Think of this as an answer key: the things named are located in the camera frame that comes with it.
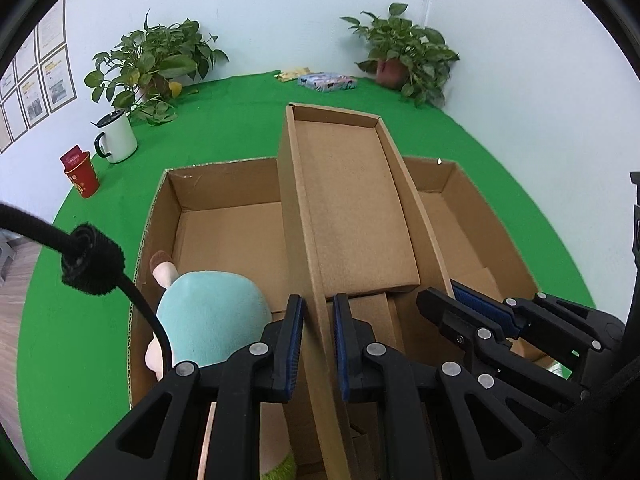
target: plush toy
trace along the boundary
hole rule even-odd
[[[156,281],[166,291],[158,306],[158,319],[171,343],[174,366],[193,361],[200,367],[225,361],[236,350],[260,340],[271,322],[271,312],[254,282],[229,272],[203,270],[179,276],[171,258],[163,251],[150,261]],[[162,378],[162,354],[154,336],[146,350],[149,369]],[[200,456],[198,478],[204,465],[216,403],[211,404]],[[260,406],[260,478],[293,480],[296,463],[289,444],[289,431],[281,404]]]

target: cardboard box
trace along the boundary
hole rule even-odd
[[[253,280],[274,320],[283,317],[289,294],[305,298],[298,384],[285,406],[305,480],[370,480],[380,468],[375,411],[347,410],[338,393],[335,293],[350,295],[354,316],[370,322],[378,340],[438,365],[460,351],[420,316],[415,296],[428,286],[452,295],[447,267],[496,299],[535,290],[506,231],[460,168],[403,161],[377,116],[307,105],[286,108],[277,160],[164,172],[136,266],[136,285],[153,308],[162,288],[148,261],[158,250],[173,255],[180,273],[224,270]],[[156,384],[144,361],[151,337],[132,310],[132,405]]]

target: enamel mug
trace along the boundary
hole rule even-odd
[[[96,126],[100,129],[94,142],[98,156],[116,164],[136,151],[138,141],[123,109],[105,115]]]

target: certificate on wall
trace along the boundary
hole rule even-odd
[[[38,59],[43,59],[65,43],[65,0],[58,0],[40,20]]]
[[[14,57],[15,73],[20,81],[36,66],[36,41],[32,32]]]
[[[6,125],[4,118],[4,110],[0,106],[0,153],[4,152],[11,144],[11,135],[9,134],[9,127]]]
[[[13,62],[6,69],[4,75],[0,78],[0,98],[7,97],[15,88],[15,73]]]
[[[4,103],[2,103],[4,119],[9,127],[11,138],[16,141],[24,132],[28,130],[27,123],[22,114],[18,91],[12,92]]]
[[[47,95],[49,108],[53,113],[76,98],[76,89],[71,79],[66,47],[46,60],[41,68],[44,77],[44,91]]]
[[[44,104],[44,95],[42,94],[42,85],[40,84],[40,71],[34,70],[27,78],[18,85],[20,101],[24,109],[24,115],[27,124],[33,128],[49,113],[47,106]]]

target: green tablecloth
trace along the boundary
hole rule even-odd
[[[530,197],[443,112],[416,109],[368,80],[354,90],[319,93],[277,82],[270,73],[199,88],[198,94],[180,97],[174,122],[135,126],[140,146],[129,160],[112,166],[94,158],[97,194],[83,200],[71,190],[56,217],[60,228],[91,222],[116,240],[129,276],[162,170],[274,156],[285,105],[304,102],[378,114],[403,155],[458,161],[505,224],[541,289],[593,303],[567,250]],[[92,298],[64,287],[60,257],[42,251],[24,306],[17,371],[22,431],[39,480],[64,478],[127,412],[128,313],[129,303],[119,292]]]

